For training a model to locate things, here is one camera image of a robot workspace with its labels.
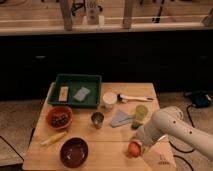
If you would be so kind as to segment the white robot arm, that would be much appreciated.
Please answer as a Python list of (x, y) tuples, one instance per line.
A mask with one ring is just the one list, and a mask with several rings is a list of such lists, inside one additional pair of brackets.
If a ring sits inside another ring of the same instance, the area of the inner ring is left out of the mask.
[(161, 108), (140, 126), (134, 137), (145, 147), (152, 147), (164, 135), (174, 136), (213, 160), (213, 135), (198, 130), (182, 120), (183, 112), (176, 106)]

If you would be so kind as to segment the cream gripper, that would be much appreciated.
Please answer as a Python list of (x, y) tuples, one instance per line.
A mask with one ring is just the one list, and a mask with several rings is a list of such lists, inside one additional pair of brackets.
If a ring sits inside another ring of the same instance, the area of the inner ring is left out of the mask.
[(140, 156), (143, 157), (153, 146), (153, 142), (140, 139), (136, 135), (132, 136), (132, 140), (140, 146)]

